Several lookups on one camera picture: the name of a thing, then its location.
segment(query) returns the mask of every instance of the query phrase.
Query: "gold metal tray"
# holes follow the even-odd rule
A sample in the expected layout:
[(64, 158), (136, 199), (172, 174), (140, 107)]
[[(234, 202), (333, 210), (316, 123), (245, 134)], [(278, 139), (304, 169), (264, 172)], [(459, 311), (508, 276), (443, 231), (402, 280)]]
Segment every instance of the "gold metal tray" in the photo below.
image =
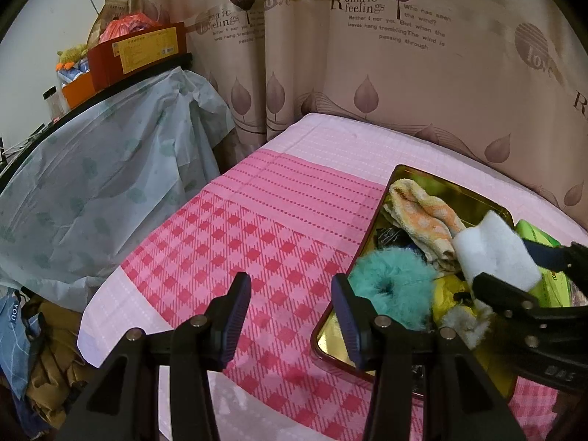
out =
[[(480, 224), (489, 210), (493, 210), (501, 216), (509, 227), (513, 229), (515, 227), (510, 212), (492, 200), (418, 169), (404, 165), (396, 166), (348, 274), (358, 257), (375, 250), (374, 234), (376, 229), (390, 226), (380, 214), (380, 207), (388, 194), (390, 185), (399, 179), (412, 179), (425, 189), (429, 195), (443, 199), (456, 212), (466, 227)], [(493, 321), (491, 329), (480, 346), (474, 351), (474, 355), (487, 371), (501, 394), (510, 399), (515, 389), (516, 375), (498, 355), (498, 353), (504, 352), (502, 338), (500, 337), (503, 327), (500, 326), (500, 323), (498, 318)], [(311, 348), (315, 363), (322, 369), (356, 384), (369, 386), (373, 382), (372, 373), (357, 370), (354, 363), (349, 359), (339, 322), (331, 304), (327, 306), (312, 333)]]

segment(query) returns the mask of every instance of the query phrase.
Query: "green package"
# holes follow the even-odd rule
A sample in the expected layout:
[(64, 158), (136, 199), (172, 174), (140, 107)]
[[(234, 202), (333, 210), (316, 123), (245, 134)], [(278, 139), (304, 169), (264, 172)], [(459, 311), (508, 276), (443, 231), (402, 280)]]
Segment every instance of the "green package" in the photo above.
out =
[[(543, 245), (559, 247), (561, 244), (551, 235), (538, 229), (526, 220), (520, 220), (515, 227), (522, 239), (533, 240)], [(563, 272), (555, 273), (539, 267), (541, 280), (529, 293), (539, 300), (542, 307), (569, 307), (571, 305), (570, 282)]]

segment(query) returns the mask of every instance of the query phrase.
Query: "fluffy hair tie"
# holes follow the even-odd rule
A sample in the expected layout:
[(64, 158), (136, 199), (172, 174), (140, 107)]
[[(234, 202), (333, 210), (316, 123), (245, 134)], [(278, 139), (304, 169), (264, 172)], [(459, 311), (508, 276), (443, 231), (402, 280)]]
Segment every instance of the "fluffy hair tie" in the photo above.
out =
[(360, 257), (349, 274), (355, 295), (369, 299), (379, 315), (409, 330), (424, 330), (436, 270), (409, 248), (390, 247)]

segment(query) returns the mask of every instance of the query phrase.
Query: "curtain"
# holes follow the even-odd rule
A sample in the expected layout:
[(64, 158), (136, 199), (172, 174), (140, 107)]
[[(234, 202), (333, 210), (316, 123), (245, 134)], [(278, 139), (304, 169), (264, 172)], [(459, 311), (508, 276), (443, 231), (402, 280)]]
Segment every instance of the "curtain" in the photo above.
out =
[(129, 1), (186, 24), (233, 160), (336, 114), (492, 166), (588, 227), (588, 56), (553, 0)]

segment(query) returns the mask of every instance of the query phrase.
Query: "pink mattress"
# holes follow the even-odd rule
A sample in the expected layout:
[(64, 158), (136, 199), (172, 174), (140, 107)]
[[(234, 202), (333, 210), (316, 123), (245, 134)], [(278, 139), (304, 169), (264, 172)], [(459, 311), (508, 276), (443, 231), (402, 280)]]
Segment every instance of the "pink mattress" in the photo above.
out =
[[(393, 131), (311, 114), (226, 174), (155, 230), (108, 278), (83, 315), (78, 346), (99, 366), (124, 332), (169, 330), (226, 293), (236, 272), (252, 300), (234, 358), (209, 379), (221, 439), (355, 441), (370, 392), (321, 371), (311, 332), (398, 164), (449, 179), (507, 207), (564, 244), (588, 234), (546, 200), (494, 170)], [(168, 372), (159, 422), (171, 438)], [(511, 408), (544, 439), (556, 392), (519, 379)], [(420, 439), (422, 409), (413, 408)]]

